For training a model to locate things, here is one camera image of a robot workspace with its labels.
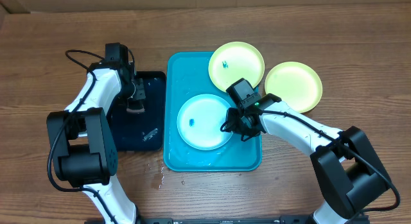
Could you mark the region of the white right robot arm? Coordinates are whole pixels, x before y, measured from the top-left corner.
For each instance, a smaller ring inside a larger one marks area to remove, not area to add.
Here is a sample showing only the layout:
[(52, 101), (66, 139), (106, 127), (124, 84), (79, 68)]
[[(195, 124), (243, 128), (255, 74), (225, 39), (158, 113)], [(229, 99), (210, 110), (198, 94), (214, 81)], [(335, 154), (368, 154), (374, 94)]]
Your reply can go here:
[(349, 223), (370, 212), (368, 206), (393, 187), (366, 134), (352, 126), (343, 131), (322, 125), (293, 110), (281, 98), (261, 96), (244, 78), (227, 88), (235, 107), (229, 108), (220, 130), (247, 141), (274, 135), (309, 156), (324, 203), (310, 223)]

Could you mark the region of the light blue plate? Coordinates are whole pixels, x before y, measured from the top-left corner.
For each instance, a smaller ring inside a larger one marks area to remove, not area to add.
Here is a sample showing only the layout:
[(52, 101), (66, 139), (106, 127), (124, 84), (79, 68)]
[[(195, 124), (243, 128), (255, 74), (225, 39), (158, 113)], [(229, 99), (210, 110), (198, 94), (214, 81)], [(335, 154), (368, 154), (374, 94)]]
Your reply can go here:
[(181, 106), (177, 115), (177, 130), (183, 141), (198, 150), (222, 147), (232, 133), (220, 130), (230, 104), (214, 94), (193, 96)]

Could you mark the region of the green sponge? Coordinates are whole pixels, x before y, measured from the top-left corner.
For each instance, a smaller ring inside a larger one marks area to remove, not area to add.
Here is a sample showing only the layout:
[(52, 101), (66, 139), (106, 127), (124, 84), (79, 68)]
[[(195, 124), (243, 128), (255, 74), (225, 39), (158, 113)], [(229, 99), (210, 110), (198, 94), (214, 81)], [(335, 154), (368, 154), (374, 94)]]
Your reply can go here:
[(141, 100), (127, 101), (126, 111), (131, 114), (140, 114), (145, 112), (144, 104)]

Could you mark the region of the yellow plate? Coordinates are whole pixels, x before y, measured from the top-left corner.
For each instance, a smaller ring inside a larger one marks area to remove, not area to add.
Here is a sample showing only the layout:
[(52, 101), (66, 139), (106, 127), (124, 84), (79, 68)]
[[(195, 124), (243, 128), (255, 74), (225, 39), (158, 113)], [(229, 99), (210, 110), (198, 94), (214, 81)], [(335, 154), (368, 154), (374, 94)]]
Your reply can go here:
[(280, 97), (299, 113), (315, 108), (322, 92), (319, 75), (310, 66), (300, 62), (277, 64), (265, 79), (265, 93)]
[(211, 56), (208, 66), (212, 83), (226, 91), (234, 82), (246, 79), (253, 88), (259, 85), (265, 72), (262, 54), (246, 42), (229, 42)]

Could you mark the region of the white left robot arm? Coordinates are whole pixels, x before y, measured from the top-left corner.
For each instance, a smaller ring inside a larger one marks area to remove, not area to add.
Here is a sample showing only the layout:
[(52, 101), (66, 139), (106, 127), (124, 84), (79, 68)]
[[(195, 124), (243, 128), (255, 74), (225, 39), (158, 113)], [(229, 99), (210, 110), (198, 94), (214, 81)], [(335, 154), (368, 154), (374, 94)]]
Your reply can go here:
[(104, 223), (139, 223), (137, 206), (116, 175), (118, 152), (107, 120), (118, 99), (143, 108), (144, 86), (136, 74), (132, 51), (108, 43), (104, 56), (86, 68), (87, 81), (75, 100), (46, 119), (49, 182), (62, 192), (86, 194)]

